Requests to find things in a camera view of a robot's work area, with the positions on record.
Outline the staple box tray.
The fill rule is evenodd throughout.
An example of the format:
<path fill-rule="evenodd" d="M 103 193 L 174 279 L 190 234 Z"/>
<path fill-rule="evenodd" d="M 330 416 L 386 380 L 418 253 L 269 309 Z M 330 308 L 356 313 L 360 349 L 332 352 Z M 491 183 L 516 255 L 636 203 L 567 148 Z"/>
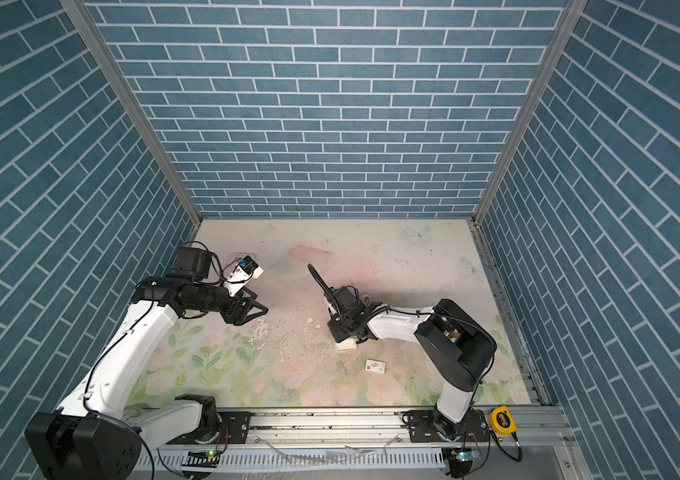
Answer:
<path fill-rule="evenodd" d="M 357 341 L 354 338 L 348 338 L 342 342 L 336 343 L 335 347 L 338 351 L 349 351 L 358 348 Z"/>

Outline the white staple box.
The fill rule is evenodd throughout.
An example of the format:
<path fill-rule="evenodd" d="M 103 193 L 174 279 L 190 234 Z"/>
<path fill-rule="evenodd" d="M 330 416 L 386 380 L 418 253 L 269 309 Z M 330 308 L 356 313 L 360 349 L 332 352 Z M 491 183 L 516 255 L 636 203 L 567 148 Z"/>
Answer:
<path fill-rule="evenodd" d="M 365 370 L 367 372 L 384 374 L 386 372 L 386 363 L 380 360 L 367 359 L 365 361 Z"/>

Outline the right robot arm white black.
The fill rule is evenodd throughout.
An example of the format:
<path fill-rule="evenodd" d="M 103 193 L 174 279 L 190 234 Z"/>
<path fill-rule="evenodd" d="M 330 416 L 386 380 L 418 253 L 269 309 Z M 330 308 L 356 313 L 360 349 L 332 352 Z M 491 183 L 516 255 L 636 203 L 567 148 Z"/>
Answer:
<path fill-rule="evenodd" d="M 354 287 L 323 288 L 337 345 L 368 340 L 419 344 L 444 379 L 435 407 L 434 428 L 448 441 L 467 430 L 465 417 L 475 391 L 494 365 L 497 342 L 450 299 L 423 309 L 394 308 L 365 302 Z"/>

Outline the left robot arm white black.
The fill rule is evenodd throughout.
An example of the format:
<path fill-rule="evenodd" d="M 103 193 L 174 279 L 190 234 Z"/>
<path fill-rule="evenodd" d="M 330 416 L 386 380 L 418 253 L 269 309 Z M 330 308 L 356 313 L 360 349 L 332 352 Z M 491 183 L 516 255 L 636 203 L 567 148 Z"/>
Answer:
<path fill-rule="evenodd" d="M 33 416 L 25 436 L 46 479 L 126 479 L 143 454 L 187 437 L 217 444 L 228 434 L 212 396 L 182 395 L 125 420 L 131 391 L 164 337 L 191 313 L 218 313 L 242 326 L 265 315 L 248 283 L 263 273 L 250 256 L 226 271 L 200 242 L 182 246 L 164 276 L 139 282 L 124 320 L 83 380 L 51 413 Z"/>

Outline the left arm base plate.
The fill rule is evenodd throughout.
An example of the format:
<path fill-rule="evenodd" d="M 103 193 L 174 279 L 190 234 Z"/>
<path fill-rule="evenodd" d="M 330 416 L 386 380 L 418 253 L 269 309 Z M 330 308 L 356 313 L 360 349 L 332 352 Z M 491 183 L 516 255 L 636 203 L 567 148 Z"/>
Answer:
<path fill-rule="evenodd" d="M 252 413 L 247 411 L 222 411 L 211 429 L 199 427 L 195 431 L 176 437 L 169 445 L 199 444 L 212 446 L 244 444 L 248 437 Z"/>

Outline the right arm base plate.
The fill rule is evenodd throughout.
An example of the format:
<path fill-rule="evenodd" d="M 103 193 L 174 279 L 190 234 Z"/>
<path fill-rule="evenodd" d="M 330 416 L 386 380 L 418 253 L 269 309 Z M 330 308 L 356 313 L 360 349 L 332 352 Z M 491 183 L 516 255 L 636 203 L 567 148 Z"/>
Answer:
<path fill-rule="evenodd" d="M 405 411 L 401 419 L 413 443 L 483 442 L 489 439 L 488 424 L 483 413 L 473 408 L 457 423 L 436 408 Z"/>

